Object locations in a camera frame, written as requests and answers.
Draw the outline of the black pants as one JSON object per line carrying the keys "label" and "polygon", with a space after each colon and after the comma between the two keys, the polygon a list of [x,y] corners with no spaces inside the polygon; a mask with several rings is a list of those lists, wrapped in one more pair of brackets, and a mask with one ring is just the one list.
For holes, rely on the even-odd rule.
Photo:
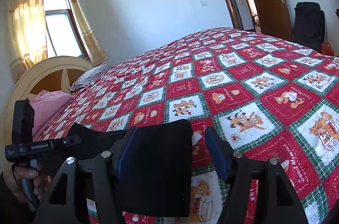
{"label": "black pants", "polygon": [[187,217],[192,176],[190,122],[135,128],[119,164],[117,193],[122,210],[149,217]]}

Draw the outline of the pink folded blanket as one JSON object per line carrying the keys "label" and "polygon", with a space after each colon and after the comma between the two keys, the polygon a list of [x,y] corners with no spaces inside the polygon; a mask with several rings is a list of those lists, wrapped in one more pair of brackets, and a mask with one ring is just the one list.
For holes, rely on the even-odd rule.
{"label": "pink folded blanket", "polygon": [[42,90],[29,103],[35,111],[33,141],[37,141],[48,125],[65,109],[72,95],[61,90]]}

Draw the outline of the cream wooden headboard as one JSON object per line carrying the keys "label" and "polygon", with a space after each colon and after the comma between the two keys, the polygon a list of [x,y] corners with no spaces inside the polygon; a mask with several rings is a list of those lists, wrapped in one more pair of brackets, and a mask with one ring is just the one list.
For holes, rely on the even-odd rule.
{"label": "cream wooden headboard", "polygon": [[14,104],[18,100],[32,100],[43,90],[69,93],[69,87],[85,72],[93,68],[93,64],[82,58],[72,56],[56,56],[38,62],[27,70],[15,84],[7,103],[2,142],[11,144],[11,131]]}

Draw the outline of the red patchwork bedspread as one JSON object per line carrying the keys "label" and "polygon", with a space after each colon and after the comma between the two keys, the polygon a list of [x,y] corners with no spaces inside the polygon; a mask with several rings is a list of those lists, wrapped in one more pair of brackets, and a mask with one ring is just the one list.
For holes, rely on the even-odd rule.
{"label": "red patchwork bedspread", "polygon": [[76,91],[40,139],[73,123],[108,132],[180,119],[194,131],[190,215],[127,213],[127,223],[216,223],[228,188],[204,142],[209,126],[249,158],[276,158],[309,223],[338,201],[338,59],[266,35],[213,28],[116,64]]}

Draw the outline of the grey striped pillow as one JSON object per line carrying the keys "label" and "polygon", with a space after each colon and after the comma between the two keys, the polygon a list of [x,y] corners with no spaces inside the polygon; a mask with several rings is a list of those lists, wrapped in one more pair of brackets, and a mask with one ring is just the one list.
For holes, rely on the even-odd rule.
{"label": "grey striped pillow", "polygon": [[87,72],[83,73],[68,89],[71,92],[82,89],[95,80],[97,80],[102,74],[106,73],[111,68],[109,64],[102,64],[94,67]]}

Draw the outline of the left yellow curtain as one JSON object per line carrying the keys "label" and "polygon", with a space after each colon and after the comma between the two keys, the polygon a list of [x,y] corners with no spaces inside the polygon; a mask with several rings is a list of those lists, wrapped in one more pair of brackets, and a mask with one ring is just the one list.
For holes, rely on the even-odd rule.
{"label": "left yellow curtain", "polygon": [[44,0],[6,0],[9,67],[17,81],[48,57]]}

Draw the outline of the yellow patterned curtain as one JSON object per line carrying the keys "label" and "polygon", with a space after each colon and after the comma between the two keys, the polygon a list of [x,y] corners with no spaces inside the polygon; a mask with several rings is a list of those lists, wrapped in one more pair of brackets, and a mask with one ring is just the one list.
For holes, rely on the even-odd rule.
{"label": "yellow patterned curtain", "polygon": [[78,31],[81,35],[81,40],[85,46],[85,50],[94,67],[102,64],[107,60],[105,50],[102,48],[98,38],[91,29],[87,21],[79,0],[69,0],[72,14],[75,18]]}

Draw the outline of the window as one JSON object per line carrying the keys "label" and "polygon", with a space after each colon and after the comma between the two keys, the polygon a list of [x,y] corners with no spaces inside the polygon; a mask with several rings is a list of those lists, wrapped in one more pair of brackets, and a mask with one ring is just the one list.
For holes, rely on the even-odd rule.
{"label": "window", "polygon": [[88,54],[77,29],[69,0],[44,0],[47,57],[73,56],[87,59]]}

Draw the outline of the black suitcase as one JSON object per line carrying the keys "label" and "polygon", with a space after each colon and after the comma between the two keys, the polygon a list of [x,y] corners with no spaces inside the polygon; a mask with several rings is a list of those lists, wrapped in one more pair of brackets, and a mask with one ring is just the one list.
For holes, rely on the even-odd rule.
{"label": "black suitcase", "polygon": [[292,41],[319,51],[325,37],[325,15],[314,2],[297,3]]}

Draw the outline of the white wall switch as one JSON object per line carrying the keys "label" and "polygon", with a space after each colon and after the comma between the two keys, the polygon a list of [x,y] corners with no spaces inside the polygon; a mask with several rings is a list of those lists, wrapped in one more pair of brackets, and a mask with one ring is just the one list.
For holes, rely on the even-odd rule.
{"label": "white wall switch", "polygon": [[207,5],[206,1],[201,1],[200,4],[202,7],[205,7]]}

